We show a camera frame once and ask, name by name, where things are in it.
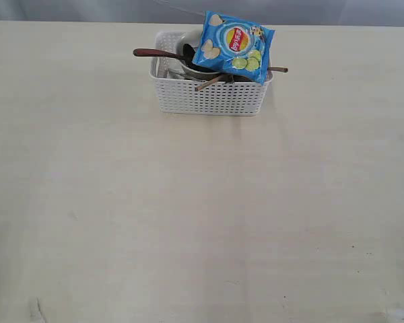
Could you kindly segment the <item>blue potato chips bag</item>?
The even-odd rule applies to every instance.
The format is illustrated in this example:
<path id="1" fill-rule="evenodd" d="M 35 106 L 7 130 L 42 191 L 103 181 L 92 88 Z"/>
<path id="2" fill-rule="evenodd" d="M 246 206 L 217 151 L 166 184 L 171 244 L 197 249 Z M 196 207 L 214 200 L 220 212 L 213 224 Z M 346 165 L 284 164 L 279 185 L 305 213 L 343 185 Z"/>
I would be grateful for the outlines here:
<path id="1" fill-rule="evenodd" d="M 256 22 L 207 11 L 193 64 L 264 84 L 274 35 Z"/>

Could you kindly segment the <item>white ceramic bowl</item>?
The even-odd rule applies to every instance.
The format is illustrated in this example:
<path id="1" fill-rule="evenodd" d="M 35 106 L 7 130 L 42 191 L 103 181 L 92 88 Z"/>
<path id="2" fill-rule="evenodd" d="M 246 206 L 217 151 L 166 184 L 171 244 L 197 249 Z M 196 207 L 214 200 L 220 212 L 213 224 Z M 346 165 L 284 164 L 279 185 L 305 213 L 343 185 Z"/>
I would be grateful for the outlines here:
<path id="1" fill-rule="evenodd" d="M 178 55 L 183 55 L 183 47 L 185 44 L 189 44 L 195 52 L 197 52 L 197 49 L 199 47 L 200 43 L 200 38 L 202 35 L 203 30 L 202 29 L 196 29 L 192 30 L 189 32 L 185 32 L 177 41 L 175 45 L 175 51 L 176 54 Z M 217 77 L 220 73 L 211 71 L 211 72 L 206 72 L 206 71 L 199 71 L 192 69 L 186 65 L 184 61 L 180 61 L 182 70 L 187 74 L 190 75 L 191 77 L 209 81 L 215 77 Z"/>

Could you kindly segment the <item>brown wooden spoon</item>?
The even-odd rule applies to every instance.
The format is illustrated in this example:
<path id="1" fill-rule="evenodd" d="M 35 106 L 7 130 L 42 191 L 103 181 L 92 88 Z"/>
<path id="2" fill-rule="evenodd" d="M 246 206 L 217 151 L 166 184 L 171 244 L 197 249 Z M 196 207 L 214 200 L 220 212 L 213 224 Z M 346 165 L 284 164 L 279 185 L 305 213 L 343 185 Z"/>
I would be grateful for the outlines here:
<path id="1" fill-rule="evenodd" d="M 190 56 L 178 55 L 172 52 L 151 48 L 136 48 L 133 50 L 133 55 L 135 57 L 166 57 L 171 59 L 177 59 L 179 61 L 184 61 L 186 63 L 193 61 L 193 58 Z"/>

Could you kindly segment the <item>stainless steel cup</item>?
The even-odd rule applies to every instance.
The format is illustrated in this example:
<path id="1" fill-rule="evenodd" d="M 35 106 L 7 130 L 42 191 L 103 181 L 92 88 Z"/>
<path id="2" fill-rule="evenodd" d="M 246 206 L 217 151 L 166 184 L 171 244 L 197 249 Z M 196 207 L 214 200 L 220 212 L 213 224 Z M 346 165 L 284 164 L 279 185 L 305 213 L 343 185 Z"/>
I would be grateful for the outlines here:
<path id="1" fill-rule="evenodd" d="M 196 70 L 198 66 L 193 63 L 193 57 L 195 56 L 195 49 L 190 44 L 184 44 L 182 48 L 182 53 L 186 66 Z"/>

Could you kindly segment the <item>white perforated plastic basket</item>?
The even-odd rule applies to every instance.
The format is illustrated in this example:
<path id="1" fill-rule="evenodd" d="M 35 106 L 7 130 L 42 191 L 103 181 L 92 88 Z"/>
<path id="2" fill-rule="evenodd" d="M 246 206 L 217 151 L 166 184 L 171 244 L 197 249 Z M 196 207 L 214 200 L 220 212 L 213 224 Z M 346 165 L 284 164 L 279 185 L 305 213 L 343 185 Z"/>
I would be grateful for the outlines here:
<path id="1" fill-rule="evenodd" d="M 219 81 L 196 92 L 200 80 L 171 79 L 168 69 L 182 71 L 176 59 L 154 57 L 149 75 L 154 82 L 162 112 L 204 115 L 252 116 L 259 113 L 265 94 L 273 81 L 268 72 L 263 85 L 254 82 L 225 83 Z"/>

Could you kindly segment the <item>brown wooden chopstick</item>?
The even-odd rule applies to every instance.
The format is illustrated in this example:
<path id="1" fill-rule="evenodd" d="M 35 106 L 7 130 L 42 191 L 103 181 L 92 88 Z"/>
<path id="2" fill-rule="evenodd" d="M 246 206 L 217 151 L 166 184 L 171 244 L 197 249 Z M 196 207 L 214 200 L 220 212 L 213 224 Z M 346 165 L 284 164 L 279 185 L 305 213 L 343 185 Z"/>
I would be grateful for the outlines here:
<path id="1" fill-rule="evenodd" d="M 209 86 L 211 86 L 211 85 L 217 83 L 218 81 L 221 81 L 223 77 L 224 77 L 224 75 L 220 74 L 220 75 L 218 75 L 217 77 L 214 77 L 213 79 L 211 79 L 211 80 L 209 80 L 209 81 L 206 81 L 205 83 L 202 83 L 201 85 L 198 85 L 198 86 L 195 88 L 195 91 L 196 91 L 196 92 L 199 92 L 199 91 L 201 91 L 201 90 L 203 90 L 203 89 L 205 89 L 205 88 L 207 88 L 207 87 L 209 87 Z"/>
<path id="2" fill-rule="evenodd" d="M 272 71 L 272 72 L 280 72 L 280 73 L 287 73 L 288 72 L 287 67 L 268 67 L 267 70 Z"/>

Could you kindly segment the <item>silver metal fork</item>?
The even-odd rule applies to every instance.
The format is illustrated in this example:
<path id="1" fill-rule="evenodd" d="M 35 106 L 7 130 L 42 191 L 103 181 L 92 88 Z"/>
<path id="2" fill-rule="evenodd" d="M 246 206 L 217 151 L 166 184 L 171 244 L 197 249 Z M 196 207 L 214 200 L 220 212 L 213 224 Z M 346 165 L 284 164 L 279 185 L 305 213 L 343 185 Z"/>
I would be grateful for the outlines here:
<path id="1" fill-rule="evenodd" d="M 171 79 L 192 80 L 190 75 L 174 69 L 168 69 L 168 76 Z"/>

